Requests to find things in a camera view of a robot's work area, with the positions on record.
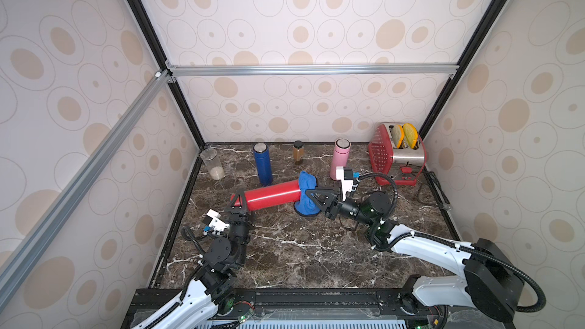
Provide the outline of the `pink thermos bottle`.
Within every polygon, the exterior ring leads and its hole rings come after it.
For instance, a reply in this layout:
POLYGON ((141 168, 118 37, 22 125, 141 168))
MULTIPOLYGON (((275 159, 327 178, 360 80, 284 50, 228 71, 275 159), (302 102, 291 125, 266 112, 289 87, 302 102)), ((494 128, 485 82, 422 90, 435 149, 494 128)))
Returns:
POLYGON ((337 139, 331 160, 330 178, 333 181, 337 180, 337 167, 346 167, 350 155, 351 142, 347 139, 337 139))

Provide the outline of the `red thermos bottle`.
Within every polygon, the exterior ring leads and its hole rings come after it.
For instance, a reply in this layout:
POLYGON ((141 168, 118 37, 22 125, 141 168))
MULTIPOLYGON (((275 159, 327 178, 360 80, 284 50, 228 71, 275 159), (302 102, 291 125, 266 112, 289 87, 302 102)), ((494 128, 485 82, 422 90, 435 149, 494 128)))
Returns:
POLYGON ((269 207, 299 202, 301 199, 300 183, 289 181, 244 192, 248 211, 262 210, 269 207))

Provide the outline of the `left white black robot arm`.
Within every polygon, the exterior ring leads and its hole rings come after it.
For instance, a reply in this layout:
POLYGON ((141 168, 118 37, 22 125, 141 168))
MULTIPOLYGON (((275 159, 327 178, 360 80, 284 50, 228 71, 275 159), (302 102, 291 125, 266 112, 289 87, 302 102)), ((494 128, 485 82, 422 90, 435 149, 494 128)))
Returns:
POLYGON ((196 328, 221 311, 233 307, 236 271, 245 265, 249 232, 253 229, 251 212, 243 190, 237 191, 220 213, 209 210, 204 217, 207 231, 195 236, 187 226, 181 234, 199 251, 195 271, 181 291, 137 328, 196 328))

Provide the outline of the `blue thermos bottle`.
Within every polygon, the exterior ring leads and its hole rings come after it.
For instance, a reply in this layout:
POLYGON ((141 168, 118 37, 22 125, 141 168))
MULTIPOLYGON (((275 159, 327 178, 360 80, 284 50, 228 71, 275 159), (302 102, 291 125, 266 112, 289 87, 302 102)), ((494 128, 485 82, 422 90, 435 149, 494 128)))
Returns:
POLYGON ((257 143, 253 146, 253 152, 261 185, 263 187, 271 185, 274 179, 268 145, 266 143, 257 143))

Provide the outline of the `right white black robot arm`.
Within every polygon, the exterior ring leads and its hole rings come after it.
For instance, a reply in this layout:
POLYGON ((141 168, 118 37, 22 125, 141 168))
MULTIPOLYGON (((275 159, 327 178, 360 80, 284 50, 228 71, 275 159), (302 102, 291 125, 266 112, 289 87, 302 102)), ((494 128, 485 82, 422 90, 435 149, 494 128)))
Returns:
POLYGON ((338 168, 335 189, 319 188, 313 175, 299 179, 299 208, 311 215, 345 217, 367 227, 370 248, 425 260, 450 272, 445 277, 413 275, 399 298, 406 312, 411 306, 464 306, 478 309, 501 323, 511 323, 518 312, 539 312, 547 300, 536 281, 512 265, 495 243, 487 239, 459 242, 419 232, 391 218, 398 205, 398 186, 383 173, 359 174, 338 168))

